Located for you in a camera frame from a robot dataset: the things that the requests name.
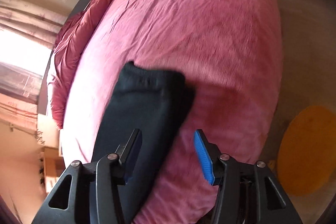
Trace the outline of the black pants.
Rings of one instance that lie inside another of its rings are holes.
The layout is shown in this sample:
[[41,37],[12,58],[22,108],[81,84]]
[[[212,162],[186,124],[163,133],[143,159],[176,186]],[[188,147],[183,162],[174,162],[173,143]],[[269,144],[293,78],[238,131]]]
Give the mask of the black pants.
[[147,200],[194,96],[182,73],[145,70],[132,61],[121,69],[100,123],[92,161],[116,151],[134,129],[141,130],[133,176],[118,188],[126,223],[134,220]]

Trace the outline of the wooden desk cabinet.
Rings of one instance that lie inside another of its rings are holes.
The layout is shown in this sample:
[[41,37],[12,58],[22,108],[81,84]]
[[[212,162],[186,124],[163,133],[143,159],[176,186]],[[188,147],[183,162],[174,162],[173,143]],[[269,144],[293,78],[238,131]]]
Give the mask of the wooden desk cabinet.
[[40,184],[46,194],[49,194],[65,170],[64,159],[58,148],[43,147],[39,154],[39,163]]

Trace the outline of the orange round stool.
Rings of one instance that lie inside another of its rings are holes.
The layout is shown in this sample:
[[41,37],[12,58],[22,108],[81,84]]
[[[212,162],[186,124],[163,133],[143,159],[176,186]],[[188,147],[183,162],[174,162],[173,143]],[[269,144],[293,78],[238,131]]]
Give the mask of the orange round stool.
[[325,185],[335,170],[335,113],[323,106],[303,109],[284,133],[276,167],[289,195],[304,196]]

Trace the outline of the patterned left curtain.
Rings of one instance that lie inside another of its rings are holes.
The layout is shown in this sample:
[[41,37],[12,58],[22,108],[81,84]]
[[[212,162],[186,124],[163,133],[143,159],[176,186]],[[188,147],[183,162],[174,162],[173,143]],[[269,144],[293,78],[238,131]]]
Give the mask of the patterned left curtain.
[[1,121],[35,133],[42,76],[1,63]]

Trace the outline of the patterned curtain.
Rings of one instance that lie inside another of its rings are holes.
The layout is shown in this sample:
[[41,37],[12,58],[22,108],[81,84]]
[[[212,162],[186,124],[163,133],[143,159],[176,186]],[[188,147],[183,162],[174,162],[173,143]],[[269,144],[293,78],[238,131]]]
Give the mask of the patterned curtain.
[[23,0],[1,0],[1,30],[9,31],[49,49],[67,17]]
[[1,63],[1,121],[35,133],[42,76]]

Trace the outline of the crumpled red duvet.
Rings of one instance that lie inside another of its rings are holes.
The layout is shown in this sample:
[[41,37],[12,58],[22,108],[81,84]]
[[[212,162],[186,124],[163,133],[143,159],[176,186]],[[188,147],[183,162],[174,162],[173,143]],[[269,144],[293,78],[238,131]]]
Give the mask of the crumpled red duvet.
[[64,23],[56,36],[49,105],[58,129],[63,128],[67,100],[81,55],[112,1],[91,0],[84,11]]

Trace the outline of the pink bed sheet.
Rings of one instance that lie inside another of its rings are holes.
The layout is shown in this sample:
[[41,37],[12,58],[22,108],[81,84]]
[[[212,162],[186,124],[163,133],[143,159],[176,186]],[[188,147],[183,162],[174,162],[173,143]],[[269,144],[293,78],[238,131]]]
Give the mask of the pink bed sheet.
[[155,186],[128,223],[196,223],[215,204],[194,131],[236,160],[255,163],[276,110],[282,75],[277,0],[113,0],[80,57],[66,103],[63,157],[89,162],[121,68],[181,72],[195,88]]

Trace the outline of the patterned right curtain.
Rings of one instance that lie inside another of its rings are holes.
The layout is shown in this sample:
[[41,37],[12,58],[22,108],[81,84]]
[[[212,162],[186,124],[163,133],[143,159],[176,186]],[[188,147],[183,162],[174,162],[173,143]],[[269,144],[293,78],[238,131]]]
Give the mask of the patterned right curtain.
[[67,17],[23,0],[1,0],[1,30],[9,31],[49,49]]

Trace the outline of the dark bed headboard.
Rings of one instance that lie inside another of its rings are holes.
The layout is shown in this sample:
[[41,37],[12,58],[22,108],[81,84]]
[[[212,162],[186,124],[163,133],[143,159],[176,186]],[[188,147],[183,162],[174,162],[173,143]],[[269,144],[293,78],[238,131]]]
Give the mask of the dark bed headboard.
[[[70,20],[78,13],[84,11],[89,5],[91,0],[79,0],[78,3],[74,6],[73,10],[69,14],[67,20]],[[46,115],[48,113],[48,105],[49,105],[49,82],[51,80],[51,73],[54,69],[54,50],[51,51],[49,56],[49,60],[47,63],[47,67],[42,79],[41,89],[38,96],[38,104],[37,104],[37,113]]]

